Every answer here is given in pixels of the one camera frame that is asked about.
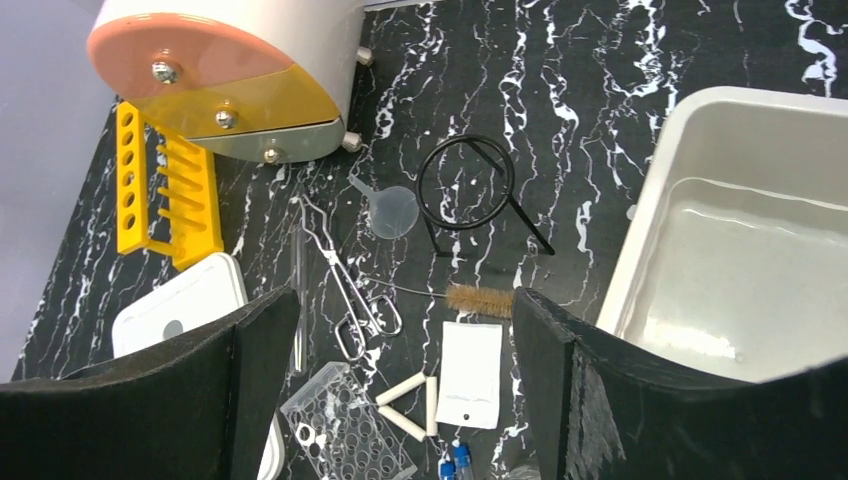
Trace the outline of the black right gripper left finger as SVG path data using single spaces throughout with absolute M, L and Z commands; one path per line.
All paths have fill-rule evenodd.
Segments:
M 5 479 L 253 479 L 299 321 L 276 288 L 61 379 L 1 387 Z

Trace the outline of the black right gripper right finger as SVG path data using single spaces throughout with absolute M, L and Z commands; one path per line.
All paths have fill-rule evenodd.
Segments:
M 764 383 L 712 375 L 518 288 L 512 327 L 545 479 L 843 479 L 847 363 Z

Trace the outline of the glass stirring rod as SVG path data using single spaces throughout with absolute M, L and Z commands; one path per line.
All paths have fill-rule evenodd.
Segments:
M 291 372 L 294 376 L 302 376 L 307 363 L 307 320 L 306 303 L 306 234 L 300 224 L 295 225 L 291 232 L 291 286 L 298 295 L 299 320 L 292 347 Z

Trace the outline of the clear plastic tube rack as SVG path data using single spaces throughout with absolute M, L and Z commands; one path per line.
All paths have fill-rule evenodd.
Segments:
M 418 471 L 347 363 L 324 365 L 280 412 L 320 479 L 410 479 Z

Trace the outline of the blue capped vial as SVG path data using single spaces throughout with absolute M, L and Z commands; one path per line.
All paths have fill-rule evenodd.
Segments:
M 454 449 L 454 463 L 457 480 L 474 480 L 471 454 L 467 443 L 459 443 Z
M 439 465 L 439 480 L 456 480 L 456 466 L 452 461 L 444 461 Z

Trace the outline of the yellow test tube rack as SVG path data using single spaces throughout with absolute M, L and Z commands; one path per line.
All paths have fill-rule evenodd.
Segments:
M 156 193 L 166 205 L 156 214 L 169 224 L 167 240 L 156 240 L 150 226 L 147 133 L 162 138 L 156 152 L 165 163 L 155 173 L 165 184 Z M 116 223 L 118 253 L 149 250 L 170 258 L 179 271 L 224 251 L 213 153 L 128 102 L 116 108 Z

